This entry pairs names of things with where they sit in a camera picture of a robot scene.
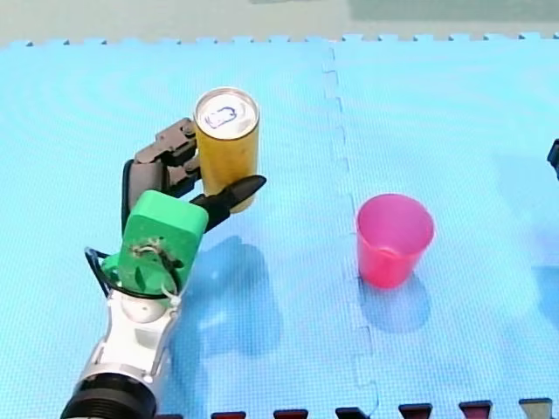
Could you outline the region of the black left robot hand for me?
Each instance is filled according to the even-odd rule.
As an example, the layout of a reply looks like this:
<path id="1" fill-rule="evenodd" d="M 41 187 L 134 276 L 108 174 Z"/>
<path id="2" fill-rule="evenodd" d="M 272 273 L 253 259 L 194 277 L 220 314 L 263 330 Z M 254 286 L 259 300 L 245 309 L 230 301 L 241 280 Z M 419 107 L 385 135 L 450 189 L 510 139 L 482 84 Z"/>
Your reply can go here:
<path id="1" fill-rule="evenodd" d="M 155 140 L 128 160 L 122 171 L 121 226 L 125 227 L 131 209 L 140 195 L 156 190 L 180 198 L 194 189 L 201 180 L 195 123 L 183 118 L 155 135 Z M 248 175 L 228 181 L 216 192 L 200 194 L 191 200 L 209 214 L 206 230 L 212 230 L 266 184 L 262 175 Z"/>

